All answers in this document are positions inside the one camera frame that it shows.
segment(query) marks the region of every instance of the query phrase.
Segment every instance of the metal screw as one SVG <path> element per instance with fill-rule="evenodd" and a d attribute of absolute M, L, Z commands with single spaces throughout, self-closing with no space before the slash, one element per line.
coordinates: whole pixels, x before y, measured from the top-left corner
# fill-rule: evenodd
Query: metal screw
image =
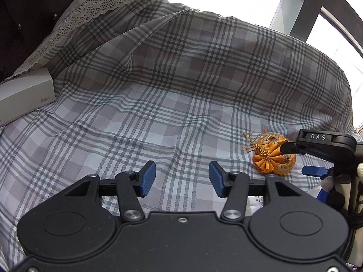
<path fill-rule="evenodd" d="M 137 220 L 141 218 L 141 213 L 137 210 L 128 210 L 123 214 L 129 220 Z"/>
<path fill-rule="evenodd" d="M 187 218 L 185 218 L 185 217 L 180 217 L 180 218 L 178 218 L 178 221 L 179 221 L 180 223 L 186 223 L 186 222 L 188 221 L 188 219 L 187 219 Z"/>
<path fill-rule="evenodd" d="M 223 212 L 223 215 L 230 220 L 235 220 L 242 216 L 241 212 L 238 210 L 226 210 Z"/>

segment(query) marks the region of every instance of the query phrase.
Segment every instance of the checkered cloth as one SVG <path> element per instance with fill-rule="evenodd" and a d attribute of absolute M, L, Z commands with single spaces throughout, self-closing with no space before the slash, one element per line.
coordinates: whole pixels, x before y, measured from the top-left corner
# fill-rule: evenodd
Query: checkered cloth
<path fill-rule="evenodd" d="M 279 32 L 167 0 L 139 0 L 74 30 L 47 55 L 56 102 L 8 124 L 0 136 L 1 265 L 24 258 L 19 219 L 88 174 L 112 178 L 157 164 L 149 211 L 220 212 L 208 164 L 263 179 L 242 132 L 294 140 L 301 128 L 353 132 L 342 70 Z M 298 156 L 285 178 L 318 180 Z M 117 214 L 115 197 L 105 208 Z"/>

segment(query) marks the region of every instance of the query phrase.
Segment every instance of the blue gripper pad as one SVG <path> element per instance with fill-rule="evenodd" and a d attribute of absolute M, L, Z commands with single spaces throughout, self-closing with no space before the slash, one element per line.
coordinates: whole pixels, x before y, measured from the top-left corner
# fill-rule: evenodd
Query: blue gripper pad
<path fill-rule="evenodd" d="M 219 197 L 224 197 L 225 187 L 223 185 L 222 174 L 218 172 L 217 168 L 211 162 L 209 163 L 208 175 L 216 194 Z"/>
<path fill-rule="evenodd" d="M 155 177 L 157 176 L 157 166 L 156 163 L 153 162 L 145 173 L 142 175 L 141 185 L 140 185 L 140 195 L 145 197 L 148 195 L 152 184 L 155 181 Z"/>
<path fill-rule="evenodd" d="M 304 166 L 301 173 L 305 176 L 322 177 L 328 173 L 328 170 L 324 167 Z"/>

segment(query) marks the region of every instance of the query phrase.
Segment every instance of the white lace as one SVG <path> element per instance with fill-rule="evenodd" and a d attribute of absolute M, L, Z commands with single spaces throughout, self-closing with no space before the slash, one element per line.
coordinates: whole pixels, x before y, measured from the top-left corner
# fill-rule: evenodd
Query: white lace
<path fill-rule="evenodd" d="M 54 27 L 52 33 L 38 46 L 10 78 L 29 71 L 29 69 L 37 64 L 44 55 L 57 44 L 57 42 L 63 40 L 77 27 L 95 19 L 100 14 L 104 14 L 134 1 L 137 0 L 86 0 Z"/>

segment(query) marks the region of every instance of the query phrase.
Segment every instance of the gray pom-pom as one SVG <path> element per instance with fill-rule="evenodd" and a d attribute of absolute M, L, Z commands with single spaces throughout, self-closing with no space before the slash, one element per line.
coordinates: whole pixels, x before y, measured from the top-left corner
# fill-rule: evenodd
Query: gray pom-pom
<path fill-rule="evenodd" d="M 321 188 L 325 191 L 325 192 L 329 192 L 330 190 L 332 190 L 334 187 L 334 180 L 332 176 L 328 176 L 326 177 L 323 182 L 321 182 Z"/>

